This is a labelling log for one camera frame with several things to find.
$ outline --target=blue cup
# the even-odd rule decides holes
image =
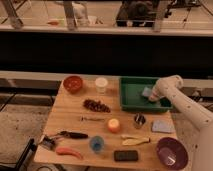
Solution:
[[[104,139],[100,136],[94,136],[91,138],[89,145],[95,153],[99,153],[104,147]]]

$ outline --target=small container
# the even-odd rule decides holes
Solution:
[[[108,80],[104,77],[98,77],[95,80],[95,86],[98,93],[101,93],[101,94],[105,93],[107,85],[108,85]]]
[[[110,119],[107,123],[108,130],[112,133],[118,133],[121,129],[120,121],[118,119]]]
[[[104,139],[100,136],[94,136],[91,138],[89,145],[95,153],[99,153],[104,147]]]
[[[138,113],[134,116],[133,122],[134,122],[134,127],[136,129],[140,129],[143,126],[143,124],[145,124],[146,119],[142,114]]]
[[[63,81],[64,88],[71,94],[75,94],[83,87],[83,80],[81,77],[73,75],[67,77]]]
[[[167,98],[162,98],[153,103],[147,97],[141,96],[144,88],[153,89],[157,80],[158,78],[156,77],[120,77],[119,94],[122,110],[128,112],[165,113],[172,109],[172,104]]]
[[[188,164],[188,153],[183,144],[171,137],[161,138],[156,146],[161,163],[169,170],[182,170]]]

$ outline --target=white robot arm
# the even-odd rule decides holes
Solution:
[[[179,89],[183,86],[180,76],[160,78],[152,89],[150,101],[167,97],[200,131],[192,171],[213,171],[213,113],[196,103]]]

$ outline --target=green tray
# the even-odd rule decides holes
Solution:
[[[144,111],[163,113],[172,108],[166,98],[158,102],[150,102],[141,96],[145,87],[152,88],[158,78],[153,77],[120,77],[120,104],[125,111]]]

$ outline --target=paper cup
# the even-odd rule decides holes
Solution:
[[[94,136],[91,138],[89,145],[95,153],[99,153],[104,147],[104,139],[100,136]]]
[[[107,85],[108,80],[104,77],[99,77],[95,80],[95,86],[98,93],[105,93]]]

